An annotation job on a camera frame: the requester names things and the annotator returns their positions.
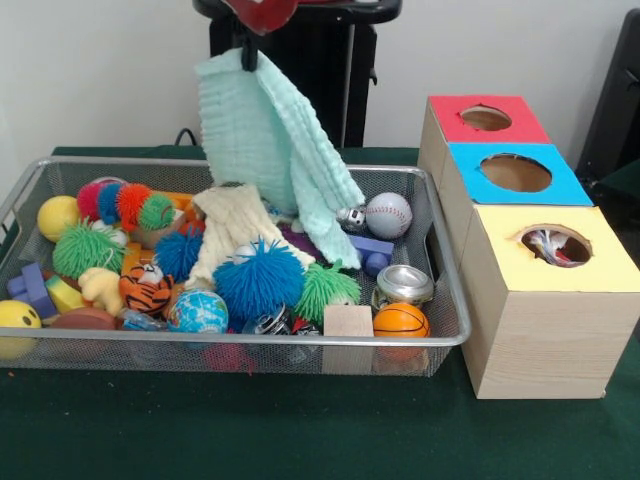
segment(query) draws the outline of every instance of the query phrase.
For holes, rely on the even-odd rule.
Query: green towel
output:
[[[284,214],[298,213],[327,260],[360,268],[355,248],[335,219],[364,203],[309,100],[266,56],[245,72],[241,49],[196,67],[202,145],[217,184],[254,184]]]

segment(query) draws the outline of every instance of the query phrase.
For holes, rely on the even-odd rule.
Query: stuffed tiger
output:
[[[173,277],[151,264],[136,265],[118,283],[125,307],[151,316],[169,303],[172,287]]]

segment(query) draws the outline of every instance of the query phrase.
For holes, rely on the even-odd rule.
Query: table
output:
[[[201,158],[183,148],[56,153]],[[417,152],[344,156],[415,163]],[[478,401],[459,348],[431,379],[0,370],[0,472],[112,480],[639,478],[639,365],[632,340],[607,397],[588,401]]]

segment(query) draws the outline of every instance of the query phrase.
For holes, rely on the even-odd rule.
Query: wire mesh basket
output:
[[[411,205],[414,220],[395,244],[393,263],[412,265],[434,279],[435,297],[424,309],[431,324],[430,338],[2,328],[0,367],[433,375],[449,350],[463,343],[471,329],[433,181],[422,170],[411,167],[349,168],[367,198],[393,191]],[[38,231],[38,209],[53,196],[75,196],[83,185],[105,176],[185,193],[201,192],[213,183],[208,164],[203,161],[53,157],[36,162],[0,207],[4,232],[0,285],[18,276],[29,263],[52,269],[54,245]],[[368,304],[375,279],[363,272],[353,275],[362,286],[362,303]],[[0,299],[7,298],[4,290]],[[27,353],[11,355],[16,345]]]

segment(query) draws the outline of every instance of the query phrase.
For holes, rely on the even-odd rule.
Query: red box top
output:
[[[449,143],[551,143],[522,97],[429,97]]]

